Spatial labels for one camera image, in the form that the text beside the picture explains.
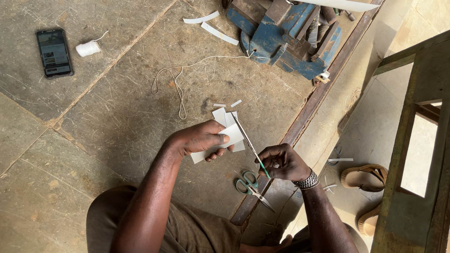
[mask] scissor blade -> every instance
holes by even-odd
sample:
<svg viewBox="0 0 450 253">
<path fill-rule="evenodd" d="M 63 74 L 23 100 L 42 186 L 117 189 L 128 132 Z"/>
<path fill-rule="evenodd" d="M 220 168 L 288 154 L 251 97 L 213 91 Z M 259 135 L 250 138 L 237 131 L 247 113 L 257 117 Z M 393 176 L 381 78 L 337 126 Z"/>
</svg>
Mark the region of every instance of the scissor blade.
<svg viewBox="0 0 450 253">
<path fill-rule="evenodd" d="M 275 210 L 272 208 L 272 206 L 270 205 L 269 201 L 267 201 L 267 199 L 265 199 L 263 196 L 259 195 L 259 194 L 255 194 L 253 193 L 253 195 L 257 196 L 259 198 L 259 200 L 265 205 L 267 206 L 268 209 L 270 209 L 272 212 L 275 212 Z"/>
<path fill-rule="evenodd" d="M 250 139 L 248 138 L 247 134 L 245 133 L 244 129 L 242 128 L 241 123 L 239 123 L 238 118 L 236 118 L 236 116 L 233 114 L 233 112 L 231 112 L 231 115 L 233 116 L 234 121 L 236 121 L 236 124 L 238 125 L 239 129 L 241 130 L 241 132 L 244 134 L 245 140 L 248 142 L 248 145 L 252 149 L 253 154 L 255 154 L 255 156 L 258 159 L 258 161 L 261 162 L 259 157 L 258 157 L 258 155 L 256 154 L 255 148 L 253 147 L 252 143 L 250 142 Z"/>
</svg>

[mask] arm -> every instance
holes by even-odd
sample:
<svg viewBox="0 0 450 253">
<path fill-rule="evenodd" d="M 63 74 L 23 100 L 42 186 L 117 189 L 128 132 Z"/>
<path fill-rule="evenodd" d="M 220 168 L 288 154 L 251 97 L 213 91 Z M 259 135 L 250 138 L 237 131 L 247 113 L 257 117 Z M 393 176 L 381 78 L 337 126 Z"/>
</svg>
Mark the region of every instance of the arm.
<svg viewBox="0 0 450 253">
<path fill-rule="evenodd" d="M 288 144 L 265 148 L 259 153 L 270 177 L 291 181 L 303 181 L 311 174 L 311 169 Z M 265 175 L 262 168 L 260 175 Z M 305 201 L 313 252 L 358 253 L 344 223 L 328 201 L 325 192 L 317 186 L 301 190 Z"/>
<path fill-rule="evenodd" d="M 228 136 L 217 133 L 225 127 L 210 120 L 171 135 L 162 145 L 149 171 L 136 191 L 119 223 L 111 252 L 157 252 L 161 246 L 169 215 L 170 199 L 183 156 L 227 143 Z M 223 155 L 212 153 L 209 162 Z"/>
</svg>

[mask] knee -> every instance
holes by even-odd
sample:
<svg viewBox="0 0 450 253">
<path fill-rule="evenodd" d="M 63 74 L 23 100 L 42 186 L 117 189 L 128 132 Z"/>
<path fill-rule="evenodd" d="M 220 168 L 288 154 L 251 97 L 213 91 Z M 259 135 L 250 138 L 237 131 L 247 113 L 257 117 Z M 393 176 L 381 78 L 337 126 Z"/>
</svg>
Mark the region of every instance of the knee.
<svg viewBox="0 0 450 253">
<path fill-rule="evenodd" d="M 350 234 L 351 239 L 355 243 L 356 248 L 360 253 L 369 253 L 369 250 L 367 249 L 367 245 L 365 244 L 364 240 L 361 238 L 361 236 L 358 234 L 358 232 L 348 225 L 347 223 L 344 223 L 345 227 L 348 230 L 348 233 Z"/>
<path fill-rule="evenodd" d="M 99 217 L 121 217 L 136 190 L 134 186 L 125 185 L 103 192 L 89 206 L 86 222 L 98 220 Z"/>
</svg>

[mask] sandal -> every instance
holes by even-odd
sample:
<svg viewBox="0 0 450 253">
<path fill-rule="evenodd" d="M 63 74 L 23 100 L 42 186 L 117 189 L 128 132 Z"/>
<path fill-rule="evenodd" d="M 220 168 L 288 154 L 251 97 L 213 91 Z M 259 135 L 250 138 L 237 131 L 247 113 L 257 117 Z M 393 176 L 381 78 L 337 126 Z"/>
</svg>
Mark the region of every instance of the sandal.
<svg viewBox="0 0 450 253">
<path fill-rule="evenodd" d="M 375 226 L 377 225 L 378 214 L 380 213 L 381 204 L 374 210 L 361 216 L 358 220 L 358 229 L 363 236 L 373 236 L 375 234 Z"/>
<path fill-rule="evenodd" d="M 348 168 L 341 173 L 342 186 L 369 192 L 382 191 L 386 184 L 386 178 L 387 169 L 378 164 Z"/>
</svg>

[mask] fingernail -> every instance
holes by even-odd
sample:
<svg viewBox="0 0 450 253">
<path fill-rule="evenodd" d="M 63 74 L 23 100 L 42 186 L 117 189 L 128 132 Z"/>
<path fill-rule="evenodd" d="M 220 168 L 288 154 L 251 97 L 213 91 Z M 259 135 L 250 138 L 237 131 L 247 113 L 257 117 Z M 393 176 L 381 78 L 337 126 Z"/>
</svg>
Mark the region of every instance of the fingernail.
<svg viewBox="0 0 450 253">
<path fill-rule="evenodd" d="M 227 143 L 230 141 L 230 137 L 228 135 L 224 135 L 224 143 Z"/>
</svg>

